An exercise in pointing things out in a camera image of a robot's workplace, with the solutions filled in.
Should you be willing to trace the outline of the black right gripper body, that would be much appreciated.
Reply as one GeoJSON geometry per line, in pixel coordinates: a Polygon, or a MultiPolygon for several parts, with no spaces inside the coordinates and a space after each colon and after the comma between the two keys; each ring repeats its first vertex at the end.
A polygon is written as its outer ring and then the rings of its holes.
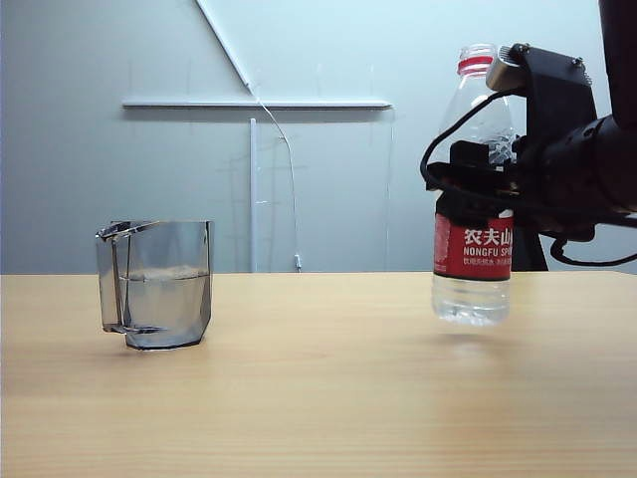
{"type": "Polygon", "coordinates": [[[533,233],[591,239],[623,224],[623,128],[613,118],[529,126],[518,150],[515,224],[533,233]]]}

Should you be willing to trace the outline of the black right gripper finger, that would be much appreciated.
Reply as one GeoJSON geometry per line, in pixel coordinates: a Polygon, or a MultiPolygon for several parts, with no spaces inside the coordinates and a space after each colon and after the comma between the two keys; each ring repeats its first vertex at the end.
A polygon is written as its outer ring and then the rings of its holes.
{"type": "Polygon", "coordinates": [[[496,169],[434,162],[426,166],[426,188],[438,190],[435,212],[450,220],[512,218],[509,182],[496,169]]]}
{"type": "Polygon", "coordinates": [[[456,165],[488,165],[489,146],[485,143],[456,141],[450,147],[450,163],[456,165]]]}

